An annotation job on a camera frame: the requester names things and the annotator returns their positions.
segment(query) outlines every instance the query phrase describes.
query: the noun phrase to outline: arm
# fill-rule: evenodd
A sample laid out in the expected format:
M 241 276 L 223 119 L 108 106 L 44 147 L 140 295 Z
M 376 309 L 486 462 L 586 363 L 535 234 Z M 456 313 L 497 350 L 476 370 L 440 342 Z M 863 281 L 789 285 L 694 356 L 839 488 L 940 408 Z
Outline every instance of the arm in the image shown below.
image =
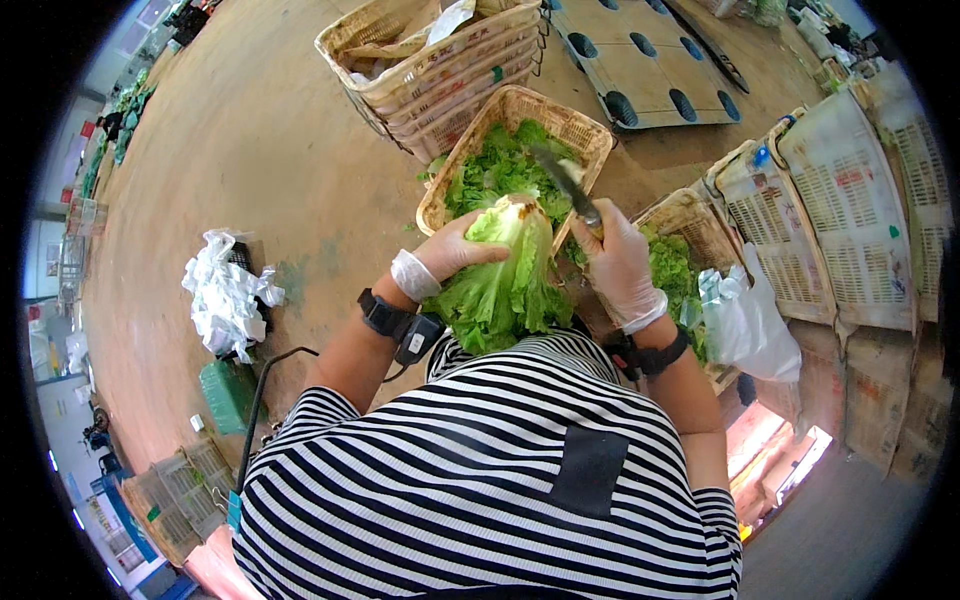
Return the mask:
M 407 261 L 404 266 L 398 266 L 395 261 L 391 272 L 374 284 L 373 295 L 395 308 L 416 313 L 425 295 L 437 293 L 439 282 L 464 267 L 506 259 L 510 255 L 508 248 L 464 239 L 467 229 L 481 212 L 483 210 L 474 210 L 434 233 L 414 251 L 417 260 L 413 263 L 416 264 Z M 360 307 L 354 307 L 347 324 L 307 369 L 303 385 L 307 388 L 322 386 L 335 390 L 363 415 L 380 389 L 393 362 L 395 350 L 394 340 L 369 328 L 363 322 Z
M 581 220 L 573 233 L 589 258 L 588 277 L 607 300 L 614 322 L 632 335 L 638 348 L 663 349 L 677 337 L 677 326 L 666 315 L 666 295 L 653 287 L 646 238 L 609 199 L 594 202 L 603 219 L 601 242 Z M 692 490 L 728 488 L 727 434 L 720 403 L 697 364 L 693 350 L 666 370 L 648 377 L 650 396 L 673 421 L 686 455 Z
M 372 288 L 391 306 L 416 313 L 419 304 L 407 298 L 388 273 Z M 304 387 L 323 386 L 336 390 L 363 415 L 394 362 L 396 343 L 370 329 L 363 322 L 359 306 L 350 310 L 347 324 L 326 345 L 307 369 Z
M 663 315 L 633 337 L 637 348 L 663 349 L 677 337 L 677 326 L 668 315 Z M 648 377 L 647 387 L 650 399 L 677 427 L 690 488 L 728 490 L 727 431 L 720 416 L 720 402 L 693 350 L 687 348 L 662 373 Z

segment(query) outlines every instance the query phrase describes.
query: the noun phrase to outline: black cable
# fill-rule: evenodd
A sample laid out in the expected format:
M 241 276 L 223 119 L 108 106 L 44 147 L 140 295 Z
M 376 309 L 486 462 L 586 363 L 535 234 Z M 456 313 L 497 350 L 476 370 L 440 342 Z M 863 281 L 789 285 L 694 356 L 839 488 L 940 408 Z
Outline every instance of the black cable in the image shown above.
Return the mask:
M 400 370 L 397 371 L 394 376 L 392 376 L 392 377 L 387 377 L 386 379 L 383 380 L 383 382 L 384 382 L 384 383 L 390 383 L 390 382 L 393 381 L 394 379 L 397 379 L 398 377 L 400 377 L 401 375 L 403 375 L 403 374 L 407 371 L 407 367 L 409 367 L 409 366 L 410 366 L 410 365 L 403 365 L 402 367 L 400 367 Z
M 300 346 L 271 358 L 267 361 L 267 364 L 263 366 L 263 371 L 260 372 L 260 378 L 256 382 L 256 392 L 253 394 L 253 407 L 250 410 L 250 421 L 247 423 L 247 439 L 243 442 L 243 452 L 240 454 L 240 469 L 237 473 L 237 483 L 233 489 L 237 495 L 240 495 L 240 492 L 243 490 L 243 482 L 244 479 L 247 478 L 247 464 L 250 462 L 250 446 L 253 443 L 253 430 L 256 429 L 256 419 L 260 416 L 260 397 L 263 396 L 263 386 L 267 383 L 267 373 L 270 372 L 270 367 L 275 363 L 280 362 L 284 358 L 289 358 L 300 351 L 313 354 L 314 356 L 320 356 L 316 350 Z

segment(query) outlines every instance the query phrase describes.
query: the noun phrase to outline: blue sticker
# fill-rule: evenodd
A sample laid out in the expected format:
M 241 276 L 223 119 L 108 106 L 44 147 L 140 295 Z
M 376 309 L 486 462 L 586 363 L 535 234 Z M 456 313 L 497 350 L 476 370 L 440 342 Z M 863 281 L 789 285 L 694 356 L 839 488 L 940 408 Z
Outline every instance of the blue sticker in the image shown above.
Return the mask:
M 760 146 L 756 151 L 756 156 L 754 156 L 754 166 L 759 167 L 764 162 L 770 159 L 770 151 L 767 150 L 766 144 Z

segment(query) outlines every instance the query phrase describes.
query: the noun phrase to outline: green box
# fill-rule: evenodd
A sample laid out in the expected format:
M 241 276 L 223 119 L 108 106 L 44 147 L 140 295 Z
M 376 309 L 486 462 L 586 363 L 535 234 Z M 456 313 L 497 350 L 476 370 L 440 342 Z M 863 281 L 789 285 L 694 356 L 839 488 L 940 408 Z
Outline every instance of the green box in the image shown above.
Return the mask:
M 256 393 L 250 365 L 215 360 L 200 369 L 200 387 L 221 435 L 246 433 Z

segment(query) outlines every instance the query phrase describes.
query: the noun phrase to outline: black patch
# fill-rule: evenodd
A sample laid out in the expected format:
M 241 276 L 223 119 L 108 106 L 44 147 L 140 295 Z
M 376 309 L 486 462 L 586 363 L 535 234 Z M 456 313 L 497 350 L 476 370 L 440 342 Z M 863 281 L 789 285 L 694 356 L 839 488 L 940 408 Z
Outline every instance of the black patch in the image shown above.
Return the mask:
M 610 431 L 566 428 L 564 457 L 550 491 L 554 504 L 586 516 L 610 516 L 613 486 L 630 440 Z

